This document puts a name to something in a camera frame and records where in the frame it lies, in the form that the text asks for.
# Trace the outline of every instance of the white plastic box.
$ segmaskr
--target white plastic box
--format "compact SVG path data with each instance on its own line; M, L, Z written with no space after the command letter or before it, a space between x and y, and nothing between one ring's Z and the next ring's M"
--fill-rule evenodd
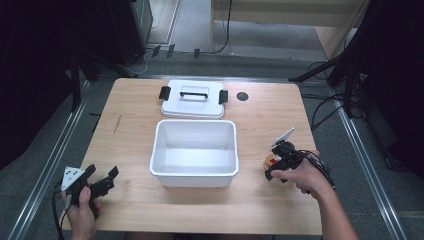
M163 186L228 187L237 174L236 126L226 120L162 120L150 172Z
M224 105L219 103L224 84L208 81L170 80L169 99L163 101L163 115L175 118L222 119Z

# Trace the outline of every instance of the black dot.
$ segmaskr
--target black dot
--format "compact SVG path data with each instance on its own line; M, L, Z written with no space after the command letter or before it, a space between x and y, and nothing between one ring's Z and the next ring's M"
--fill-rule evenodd
M237 93L237 99L240 101L246 101L249 98L249 95L245 92L239 92Z

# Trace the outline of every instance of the human hand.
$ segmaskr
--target human hand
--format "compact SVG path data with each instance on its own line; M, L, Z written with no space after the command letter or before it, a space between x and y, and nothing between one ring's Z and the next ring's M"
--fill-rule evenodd
M311 151L319 156L318 151ZM274 170L271 172L274 178L287 179L296 183L302 193L311 193L312 197L319 200L322 193L333 188L322 173L316 169L307 159L294 170Z
M65 195L65 192L62 192L62 198L66 198ZM79 196L79 206L72 205L67 212L72 229L72 240L94 239L96 221L89 206L90 197L90 188L84 187ZM94 206L96 209L100 209L100 204L96 200L94 200Z

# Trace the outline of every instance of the wooden table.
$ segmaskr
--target wooden table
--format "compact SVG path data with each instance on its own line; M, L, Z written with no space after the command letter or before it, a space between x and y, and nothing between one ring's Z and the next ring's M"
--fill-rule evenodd
M227 21L229 2L211 0L210 52L214 51L214 21ZM231 21L314 26L331 59L352 27L359 26L368 4L369 0L233 0Z
M224 119L237 127L240 169L228 188L163 187L149 171L158 99L166 80L118 79L82 167L91 181L115 165L115 188L101 198L99 230L244 234L321 234L317 202L293 183L268 182L263 162L270 144L290 127L297 149L315 149L299 89L294 84L223 82ZM236 94L246 92L247 101Z

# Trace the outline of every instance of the white container lid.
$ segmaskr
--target white container lid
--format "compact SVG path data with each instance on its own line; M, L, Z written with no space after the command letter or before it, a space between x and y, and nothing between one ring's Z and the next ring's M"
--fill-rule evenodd
M181 118L221 119L224 105L220 95L224 85L217 82L170 80L169 97L162 103L165 116Z

